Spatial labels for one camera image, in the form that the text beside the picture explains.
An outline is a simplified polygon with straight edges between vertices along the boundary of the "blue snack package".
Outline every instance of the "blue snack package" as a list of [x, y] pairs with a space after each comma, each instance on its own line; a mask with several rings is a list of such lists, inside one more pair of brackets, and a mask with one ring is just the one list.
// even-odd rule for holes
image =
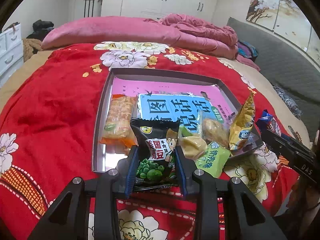
[[276, 119], [272, 114], [268, 113], [267, 109], [263, 110], [262, 116], [257, 120], [256, 125], [258, 126], [260, 132], [263, 130], [269, 130], [281, 136], [281, 131]]

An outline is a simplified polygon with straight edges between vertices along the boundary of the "drawer handle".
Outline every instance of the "drawer handle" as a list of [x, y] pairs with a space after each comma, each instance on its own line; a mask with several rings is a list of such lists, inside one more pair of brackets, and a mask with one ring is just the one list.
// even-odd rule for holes
[[7, 59], [7, 60], [5, 61], [5, 63], [6, 63], [6, 64], [10, 64], [10, 62], [13, 60], [13, 57], [14, 57], [14, 55], [12, 54], [12, 55], [11, 55], [11, 59]]

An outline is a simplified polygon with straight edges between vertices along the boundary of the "gray quilted fabric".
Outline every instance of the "gray quilted fabric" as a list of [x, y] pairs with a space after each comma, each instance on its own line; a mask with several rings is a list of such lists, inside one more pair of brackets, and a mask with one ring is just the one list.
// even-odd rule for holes
[[320, 118], [320, 72], [299, 52], [277, 37], [247, 23], [230, 18], [239, 40], [259, 52], [255, 63], [273, 85], [279, 85], [302, 110], [301, 120], [313, 141]]

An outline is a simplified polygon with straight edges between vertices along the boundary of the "black snack package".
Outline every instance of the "black snack package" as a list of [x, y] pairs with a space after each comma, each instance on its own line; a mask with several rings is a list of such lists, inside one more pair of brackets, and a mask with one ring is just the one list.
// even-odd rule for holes
[[174, 148], [178, 142], [180, 121], [132, 118], [131, 128], [139, 146], [139, 166], [135, 189], [147, 190], [174, 184], [176, 179]]

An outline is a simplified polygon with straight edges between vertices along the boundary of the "metal bolt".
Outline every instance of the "metal bolt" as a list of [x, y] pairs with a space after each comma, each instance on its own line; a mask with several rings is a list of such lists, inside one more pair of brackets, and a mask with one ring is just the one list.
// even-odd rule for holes
[[240, 181], [241, 181], [241, 179], [239, 179], [239, 178], [237, 178], [237, 177], [233, 177], [233, 178], [231, 179], [231, 181], [232, 181], [234, 184], [239, 184]]
[[195, 174], [198, 176], [202, 176], [204, 174], [204, 171], [201, 169], [197, 169], [197, 170], [195, 170]]
[[81, 178], [76, 177], [72, 180], [73, 184], [79, 184], [81, 182]]
[[112, 169], [112, 170], [108, 171], [108, 174], [111, 176], [115, 176], [118, 174], [118, 171], [116, 169]]

